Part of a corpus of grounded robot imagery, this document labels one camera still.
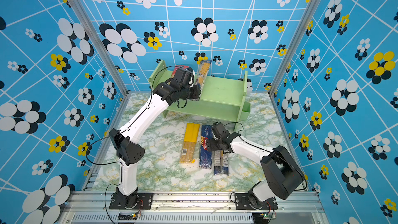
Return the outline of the red spaghetti package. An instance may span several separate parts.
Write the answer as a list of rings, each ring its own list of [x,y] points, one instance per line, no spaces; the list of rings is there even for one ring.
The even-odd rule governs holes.
[[[176,66],[174,67],[173,72],[172,72],[171,78],[173,78],[173,77],[175,76],[176,71],[177,71],[178,68],[186,69],[186,70],[188,70],[188,71],[190,71],[190,72],[192,73],[192,76],[190,76],[189,84],[193,84],[193,80],[194,80],[194,76],[195,76],[195,71],[194,71],[191,67],[186,66],[186,65],[176,65]]]

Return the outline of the blue yellow spaghetti package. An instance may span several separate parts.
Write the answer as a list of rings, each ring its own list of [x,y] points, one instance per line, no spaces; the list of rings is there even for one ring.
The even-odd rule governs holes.
[[[210,60],[204,60],[204,61],[200,62],[199,70],[195,77],[194,85],[198,85],[199,88],[201,89],[201,91],[203,91],[204,83],[205,83],[207,74],[210,70],[210,67],[211,67]]]

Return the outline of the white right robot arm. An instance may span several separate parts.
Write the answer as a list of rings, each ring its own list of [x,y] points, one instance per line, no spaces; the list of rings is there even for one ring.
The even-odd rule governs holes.
[[[248,141],[237,132],[229,132],[220,122],[215,122],[211,129],[214,137],[210,140],[210,151],[235,153],[261,166],[265,181],[249,190],[252,205],[274,197],[286,200],[304,182],[303,172],[284,146],[270,148]]]

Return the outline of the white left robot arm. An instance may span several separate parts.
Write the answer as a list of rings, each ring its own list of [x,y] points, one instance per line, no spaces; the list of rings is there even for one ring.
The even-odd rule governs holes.
[[[145,154],[145,150],[138,143],[154,120],[169,106],[180,100],[196,99],[200,86],[194,84],[192,68],[176,66],[173,77],[157,86],[152,86],[151,95],[144,106],[120,129],[112,129],[109,137],[116,150],[121,164],[120,184],[118,192],[130,197],[137,192],[137,163]]]

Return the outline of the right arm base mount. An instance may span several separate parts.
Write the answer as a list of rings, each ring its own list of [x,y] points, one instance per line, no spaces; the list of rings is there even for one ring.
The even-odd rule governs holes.
[[[266,181],[259,181],[246,193],[232,192],[230,201],[237,210],[262,210],[272,211],[278,209],[275,194],[271,191]]]

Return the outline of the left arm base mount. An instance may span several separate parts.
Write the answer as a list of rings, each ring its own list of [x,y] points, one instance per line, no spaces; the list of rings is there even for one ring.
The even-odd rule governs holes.
[[[151,209],[154,193],[138,192],[138,188],[130,195],[125,196],[119,188],[111,195],[110,209]]]

